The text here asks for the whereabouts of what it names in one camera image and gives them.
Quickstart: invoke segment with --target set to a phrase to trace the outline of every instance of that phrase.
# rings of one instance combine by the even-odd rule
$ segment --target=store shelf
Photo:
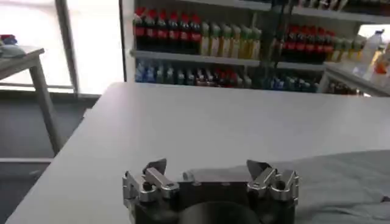
[[[332,10],[319,10],[303,7],[294,7],[292,10],[293,15],[305,15],[322,18],[358,21],[371,24],[388,24],[390,23],[390,16],[375,16],[367,14],[347,13]]]
[[[282,69],[297,69],[297,70],[319,71],[319,72],[325,69],[324,65],[291,63],[291,62],[282,62],[282,61],[278,63],[277,67]]]
[[[183,2],[195,2],[208,5],[220,5],[226,7],[234,7],[241,9],[251,9],[259,11],[269,11],[270,3],[255,2],[255,1],[239,1],[239,0],[180,0]]]
[[[258,60],[210,57],[210,56],[191,55],[191,54],[172,54],[172,53],[153,52],[153,51],[131,50],[130,54],[135,58],[148,58],[148,59],[157,59],[157,60],[191,61],[191,62],[199,62],[199,63],[243,65],[243,66],[252,66],[252,67],[256,67],[260,64],[260,61]]]

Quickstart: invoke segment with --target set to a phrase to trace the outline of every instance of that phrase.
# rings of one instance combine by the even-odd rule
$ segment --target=red bottle label
[[[305,44],[297,43],[297,50],[298,51],[303,51],[304,49],[305,49]]]
[[[155,38],[157,36],[157,30],[155,29],[146,29],[146,35],[151,38]]]
[[[136,37],[143,37],[145,35],[145,28],[134,27],[134,34]]]
[[[180,39],[181,40],[188,40],[188,33],[187,32],[181,32],[180,33]]]
[[[157,36],[158,36],[158,38],[161,38],[161,39],[167,39],[168,31],[166,31],[166,30],[159,30],[157,32]]]
[[[179,31],[169,31],[169,38],[172,40],[177,40],[179,39]]]
[[[288,42],[286,45],[287,45],[287,49],[289,50],[294,50],[296,46],[294,42]]]
[[[202,36],[199,34],[199,33],[192,33],[191,34],[191,39],[193,41],[197,41],[197,42],[200,42],[200,39],[202,38]]]
[[[313,44],[306,45],[306,51],[312,52],[313,50],[314,50],[314,45]]]

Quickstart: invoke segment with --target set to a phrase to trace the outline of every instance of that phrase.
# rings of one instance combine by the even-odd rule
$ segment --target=soda bottle
[[[294,62],[303,62],[306,60],[306,52],[307,50],[307,40],[308,40],[308,29],[307,26],[302,26],[297,34],[297,41],[296,41],[296,51],[294,51],[294,54],[290,58],[291,61]],[[310,45],[311,51],[314,49],[314,37],[310,40],[313,42]]]
[[[154,9],[149,10],[145,19],[146,39],[149,49],[153,49],[157,44],[157,28],[156,28],[157,12]]]
[[[307,29],[305,52],[302,56],[304,62],[313,63],[317,59],[316,31],[314,26]]]
[[[333,47],[333,45],[334,45],[333,40],[334,39],[335,39],[335,33],[333,33],[332,31],[326,31],[325,43],[324,43],[324,52],[325,52],[324,60],[329,61],[330,58],[332,57],[332,53],[334,50],[334,47]]]
[[[145,47],[145,23],[144,23],[145,8],[137,8],[133,20],[133,34],[135,37],[136,48],[143,50]]]
[[[191,53],[199,54],[200,41],[202,39],[202,35],[200,34],[200,19],[195,14],[193,14],[191,17],[190,30],[191,30],[191,35],[190,35]]]
[[[160,65],[156,73],[156,83],[164,83],[164,67]]]
[[[187,70],[187,85],[189,86],[194,86],[195,85],[195,76],[192,72],[192,70],[188,69]]]
[[[165,83],[174,84],[174,70],[172,67],[169,67],[166,71]]]
[[[189,54],[190,52],[190,19],[186,13],[182,14],[180,21],[180,45],[183,53]]]
[[[177,52],[179,49],[179,24],[177,22],[177,13],[172,12],[171,17],[168,21],[168,29],[169,29],[169,51]]]
[[[207,86],[206,78],[205,78],[204,73],[201,69],[197,70],[196,85],[197,86]]]
[[[202,42],[200,44],[200,54],[204,56],[210,55],[210,26],[203,22],[202,23]]]
[[[325,60],[324,44],[325,44],[325,30],[321,27],[318,27],[317,35],[316,35],[316,47],[315,47],[316,56],[313,58],[314,63],[324,62]]]
[[[282,56],[288,60],[294,56],[296,50],[296,41],[298,35],[298,26],[290,25],[288,27],[288,35],[286,37],[286,41],[283,45]]]
[[[166,45],[168,43],[168,25],[166,22],[166,12],[162,10],[158,16],[157,21],[157,43],[158,48],[162,51],[166,50]]]

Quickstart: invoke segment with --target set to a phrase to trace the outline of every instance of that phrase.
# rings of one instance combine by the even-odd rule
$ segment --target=yellow bottle
[[[221,25],[222,37],[219,44],[218,56],[229,57],[230,45],[232,43],[232,28],[226,24]]]
[[[229,57],[230,58],[238,58],[238,51],[239,51],[239,42],[241,39],[241,29],[236,26],[232,25],[232,43],[230,45],[230,50],[229,50]]]

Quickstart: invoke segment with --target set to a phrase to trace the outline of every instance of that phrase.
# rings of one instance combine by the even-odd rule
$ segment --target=plastic bottle
[[[195,76],[192,72],[191,69],[188,69],[187,70],[187,79],[186,79],[186,83],[187,85],[189,86],[194,86],[195,85]]]
[[[259,60],[260,59],[260,41],[261,41],[261,30],[257,28],[252,29],[253,33],[253,43],[250,48],[250,59]]]
[[[219,37],[221,35],[221,28],[216,24],[211,24],[211,35],[210,35],[210,56],[218,56],[219,49]]]
[[[169,48],[171,52],[177,52],[179,49],[179,24],[177,22],[177,13],[172,12],[168,21],[169,29]]]
[[[200,42],[200,54],[204,56],[210,55],[210,26],[202,23],[202,41]]]
[[[241,29],[236,25],[232,25],[232,32],[233,32],[233,36],[232,36],[233,38],[232,38],[232,43],[230,45],[229,56],[231,58],[238,58],[239,43],[241,39]]]
[[[191,52],[190,19],[186,13],[182,14],[179,24],[181,49],[183,53],[189,54]]]
[[[145,8],[137,8],[133,19],[133,34],[135,37],[136,48],[143,50],[145,47],[145,23],[144,23]]]
[[[239,53],[238,58],[248,58],[249,57],[249,46],[251,42],[252,31],[242,25],[241,26],[241,40],[239,43]]]
[[[190,22],[190,49],[192,54],[199,54],[200,41],[202,35],[200,34],[200,19],[197,15],[192,15]]]
[[[230,45],[232,42],[232,28],[230,28],[226,24],[221,25],[221,28],[222,28],[222,37],[221,37],[221,42],[219,44],[220,46],[219,46],[218,55],[220,57],[227,58],[229,56]]]
[[[157,44],[157,12],[154,9],[149,10],[145,19],[147,48],[154,49]]]
[[[168,44],[168,25],[166,22],[166,12],[162,10],[157,21],[157,43],[158,48],[162,51],[167,51]]]
[[[359,70],[361,73],[366,73],[370,66],[372,59],[382,43],[382,33],[384,30],[375,31],[375,34],[368,38],[363,50],[361,51],[361,60],[359,63]]]

